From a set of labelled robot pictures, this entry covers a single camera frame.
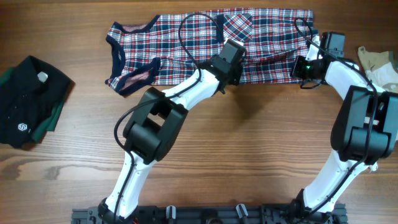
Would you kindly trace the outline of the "plaid sleeveless shirt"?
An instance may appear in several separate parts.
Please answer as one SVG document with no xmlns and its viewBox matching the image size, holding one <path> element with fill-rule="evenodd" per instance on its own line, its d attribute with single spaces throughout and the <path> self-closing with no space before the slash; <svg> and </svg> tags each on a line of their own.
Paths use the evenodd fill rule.
<svg viewBox="0 0 398 224">
<path fill-rule="evenodd" d="M 228 39 L 247 51 L 242 84 L 295 83 L 294 61 L 308 54 L 317 35 L 309 9 L 225 8 L 161 14 L 142 25 L 115 22 L 106 36 L 113 63 L 106 84 L 121 96 L 147 85 L 178 85 Z"/>
</svg>

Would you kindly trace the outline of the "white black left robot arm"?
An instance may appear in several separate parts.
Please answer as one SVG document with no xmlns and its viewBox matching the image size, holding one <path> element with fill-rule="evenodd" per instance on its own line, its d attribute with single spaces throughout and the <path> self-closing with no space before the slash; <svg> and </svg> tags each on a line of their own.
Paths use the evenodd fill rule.
<svg viewBox="0 0 398 224">
<path fill-rule="evenodd" d="M 123 114 L 128 119 L 123 130 L 125 159 L 111 195 L 98 205 L 104 223 L 133 223 L 146 178 L 173 147 L 188 111 L 226 85 L 238 85 L 243 60 L 215 55 L 179 85 L 164 91 L 149 88 L 139 104 Z"/>
</svg>

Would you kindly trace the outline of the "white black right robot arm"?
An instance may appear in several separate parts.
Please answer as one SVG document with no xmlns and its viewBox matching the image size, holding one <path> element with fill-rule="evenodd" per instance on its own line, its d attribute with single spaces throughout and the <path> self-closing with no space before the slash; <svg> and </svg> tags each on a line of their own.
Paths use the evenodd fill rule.
<svg viewBox="0 0 398 224">
<path fill-rule="evenodd" d="M 331 153 L 317 177 L 294 199 L 290 219 L 325 217 L 354 179 L 376 169 L 396 143 L 397 94 L 382 90 L 344 58 L 295 59 L 291 77 L 332 86 L 343 99 L 331 130 Z"/>
</svg>

